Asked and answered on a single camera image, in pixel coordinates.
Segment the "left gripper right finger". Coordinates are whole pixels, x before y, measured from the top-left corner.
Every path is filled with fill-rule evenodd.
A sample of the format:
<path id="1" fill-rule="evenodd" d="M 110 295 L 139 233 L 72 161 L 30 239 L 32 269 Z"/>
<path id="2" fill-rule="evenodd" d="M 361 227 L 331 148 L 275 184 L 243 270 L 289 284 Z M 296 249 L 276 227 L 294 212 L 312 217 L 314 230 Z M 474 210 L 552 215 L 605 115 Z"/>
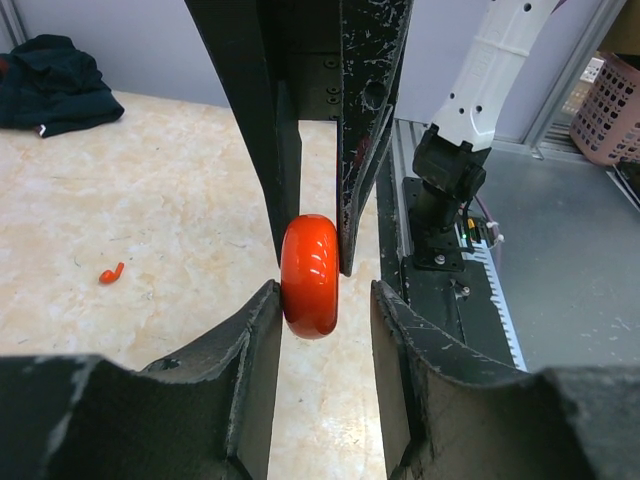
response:
<path id="1" fill-rule="evenodd" d="M 639 370 L 526 373 L 371 285 L 374 372 L 390 479 L 635 479 Z"/>

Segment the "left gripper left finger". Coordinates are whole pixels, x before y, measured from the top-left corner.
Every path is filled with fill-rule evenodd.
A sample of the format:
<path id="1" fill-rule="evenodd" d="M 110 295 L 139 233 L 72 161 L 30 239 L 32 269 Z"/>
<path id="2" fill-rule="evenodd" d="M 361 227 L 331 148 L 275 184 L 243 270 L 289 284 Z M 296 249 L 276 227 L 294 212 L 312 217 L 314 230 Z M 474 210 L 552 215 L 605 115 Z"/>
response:
<path id="1" fill-rule="evenodd" d="M 1 361 L 5 479 L 263 479 L 281 349 L 279 284 L 140 371 L 95 354 Z"/>

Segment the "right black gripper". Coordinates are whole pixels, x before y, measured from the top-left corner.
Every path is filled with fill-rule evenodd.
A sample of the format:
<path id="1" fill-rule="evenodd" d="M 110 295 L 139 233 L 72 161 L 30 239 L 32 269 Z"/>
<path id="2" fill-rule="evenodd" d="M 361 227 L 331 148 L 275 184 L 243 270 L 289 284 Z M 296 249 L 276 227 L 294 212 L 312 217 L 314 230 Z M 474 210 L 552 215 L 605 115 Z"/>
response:
<path id="1" fill-rule="evenodd" d="M 300 208 L 298 119 L 339 119 L 340 271 L 351 275 L 360 218 L 389 147 L 413 3 L 210 0 L 186 6 L 259 179 L 278 259 Z"/>

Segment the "orange earbud charging case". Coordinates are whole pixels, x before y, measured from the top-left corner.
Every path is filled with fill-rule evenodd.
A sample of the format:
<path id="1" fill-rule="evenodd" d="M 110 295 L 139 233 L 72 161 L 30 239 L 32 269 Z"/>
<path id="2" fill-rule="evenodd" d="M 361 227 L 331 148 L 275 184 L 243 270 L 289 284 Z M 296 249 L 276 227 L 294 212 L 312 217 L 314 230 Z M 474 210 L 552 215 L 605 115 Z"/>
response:
<path id="1" fill-rule="evenodd" d="M 322 215 L 296 217 L 281 252 L 284 317 L 300 338 L 321 339 L 337 325 L 339 251 L 333 222 Z"/>

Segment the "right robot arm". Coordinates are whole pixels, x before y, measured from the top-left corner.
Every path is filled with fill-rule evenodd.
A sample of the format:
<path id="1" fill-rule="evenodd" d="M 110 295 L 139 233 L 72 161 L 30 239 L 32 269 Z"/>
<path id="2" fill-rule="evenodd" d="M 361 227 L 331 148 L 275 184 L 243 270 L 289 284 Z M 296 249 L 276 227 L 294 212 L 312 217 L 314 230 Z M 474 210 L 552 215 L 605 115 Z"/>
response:
<path id="1" fill-rule="evenodd" d="M 409 1 L 191 1 L 187 5 L 240 128 L 281 246 L 300 208 L 302 120 L 337 125 L 340 270 L 391 136 Z M 435 188 L 466 200 L 483 178 L 505 100 L 555 1 L 490 1 L 426 136 Z"/>

